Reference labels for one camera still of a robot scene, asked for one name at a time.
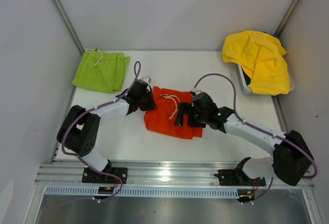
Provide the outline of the orange shorts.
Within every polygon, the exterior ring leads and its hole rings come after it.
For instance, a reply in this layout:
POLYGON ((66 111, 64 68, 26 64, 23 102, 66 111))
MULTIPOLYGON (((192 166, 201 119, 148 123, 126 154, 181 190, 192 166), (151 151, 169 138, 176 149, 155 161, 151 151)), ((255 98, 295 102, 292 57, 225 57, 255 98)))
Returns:
POLYGON ((183 126, 174 125, 181 103, 192 103, 189 92, 153 87, 153 98, 157 106, 155 110, 147 111, 144 115, 144 123, 147 130, 181 139, 201 138, 202 128, 194 128, 183 122, 183 126))

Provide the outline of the lime green shorts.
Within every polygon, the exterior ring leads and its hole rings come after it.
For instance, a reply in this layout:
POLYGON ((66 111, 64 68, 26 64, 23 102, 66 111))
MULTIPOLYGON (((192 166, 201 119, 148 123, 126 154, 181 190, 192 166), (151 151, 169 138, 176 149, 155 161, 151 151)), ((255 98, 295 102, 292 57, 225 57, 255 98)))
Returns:
POLYGON ((72 85, 85 90, 116 93, 122 89, 130 57, 122 52, 85 49, 72 85))

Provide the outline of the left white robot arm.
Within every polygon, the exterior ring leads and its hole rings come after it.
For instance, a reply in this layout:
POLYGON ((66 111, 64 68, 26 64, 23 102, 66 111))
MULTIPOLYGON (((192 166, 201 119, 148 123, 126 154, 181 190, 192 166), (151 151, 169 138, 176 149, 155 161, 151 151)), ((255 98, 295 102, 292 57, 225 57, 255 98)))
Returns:
POLYGON ((94 170, 93 176, 101 183, 110 180, 112 171, 110 161, 96 148, 99 127, 137 110, 155 110, 150 81, 150 77, 138 79, 113 101, 90 109, 79 105, 71 107, 58 131, 57 141, 61 143, 62 152, 78 157, 94 170))

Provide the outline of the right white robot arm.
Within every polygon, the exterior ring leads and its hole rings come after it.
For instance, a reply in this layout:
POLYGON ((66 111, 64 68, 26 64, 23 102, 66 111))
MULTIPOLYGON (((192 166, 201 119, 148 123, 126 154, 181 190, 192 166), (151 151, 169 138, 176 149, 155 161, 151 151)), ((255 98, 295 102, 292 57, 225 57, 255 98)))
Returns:
POLYGON ((180 103, 174 125, 182 127, 185 122, 192 128, 209 126, 240 137, 269 154, 264 158, 242 159, 232 173, 230 182, 234 185, 246 185, 257 178, 273 178, 296 186, 312 164, 313 156, 299 132, 261 128, 239 118, 234 109, 217 107, 205 92, 194 95, 191 103, 180 103))

